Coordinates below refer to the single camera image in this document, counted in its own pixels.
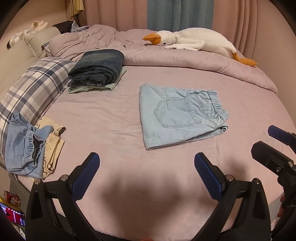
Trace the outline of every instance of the blue denim shorts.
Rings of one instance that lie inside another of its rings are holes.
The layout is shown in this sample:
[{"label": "blue denim shorts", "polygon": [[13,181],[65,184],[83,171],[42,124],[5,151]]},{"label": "blue denim shorts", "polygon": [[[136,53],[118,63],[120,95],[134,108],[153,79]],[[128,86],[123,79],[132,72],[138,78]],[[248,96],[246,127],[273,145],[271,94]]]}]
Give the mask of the blue denim shorts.
[{"label": "blue denim shorts", "polygon": [[52,126],[38,129],[20,113],[9,121],[5,147],[5,165],[9,172],[43,179],[45,140]]},{"label": "blue denim shorts", "polygon": [[147,150],[224,133],[228,112],[217,91],[140,86],[140,113]]}]

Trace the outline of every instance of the hand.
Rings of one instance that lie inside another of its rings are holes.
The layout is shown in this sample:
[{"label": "hand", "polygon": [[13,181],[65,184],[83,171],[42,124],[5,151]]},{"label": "hand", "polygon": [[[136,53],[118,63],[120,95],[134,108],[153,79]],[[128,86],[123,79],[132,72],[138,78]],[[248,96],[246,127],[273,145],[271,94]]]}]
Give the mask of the hand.
[{"label": "hand", "polygon": [[[284,200],[285,200],[285,195],[281,197],[280,201],[283,202]],[[277,217],[278,218],[282,217],[284,213],[285,213],[285,210],[282,207],[280,207]]]}]

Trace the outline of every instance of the white plush toy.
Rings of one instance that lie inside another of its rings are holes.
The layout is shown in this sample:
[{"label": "white plush toy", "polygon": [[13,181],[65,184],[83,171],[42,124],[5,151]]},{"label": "white plush toy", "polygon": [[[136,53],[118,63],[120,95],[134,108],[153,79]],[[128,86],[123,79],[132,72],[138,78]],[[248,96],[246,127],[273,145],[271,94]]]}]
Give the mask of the white plush toy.
[{"label": "white plush toy", "polygon": [[13,47],[17,42],[21,41],[22,39],[26,38],[30,34],[33,34],[37,31],[40,31],[42,29],[45,29],[48,27],[48,22],[44,21],[35,21],[31,24],[30,28],[25,29],[24,31],[18,32],[15,35],[13,35],[9,41],[10,47]]},{"label": "white plush toy", "polygon": [[246,65],[257,65],[252,59],[240,58],[237,50],[227,38],[207,28],[187,28],[173,33],[162,30],[146,35],[143,40],[148,40],[153,45],[165,46],[166,49],[203,50],[233,58]]}]

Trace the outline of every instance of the phone screen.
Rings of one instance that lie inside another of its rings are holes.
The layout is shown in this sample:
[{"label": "phone screen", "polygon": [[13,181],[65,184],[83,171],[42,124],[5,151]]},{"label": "phone screen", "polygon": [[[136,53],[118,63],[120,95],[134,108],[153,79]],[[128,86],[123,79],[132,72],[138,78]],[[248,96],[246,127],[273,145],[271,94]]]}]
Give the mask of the phone screen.
[{"label": "phone screen", "polygon": [[25,214],[23,212],[19,212],[13,208],[10,208],[3,203],[0,203],[0,206],[9,221],[21,226],[25,226]]}]

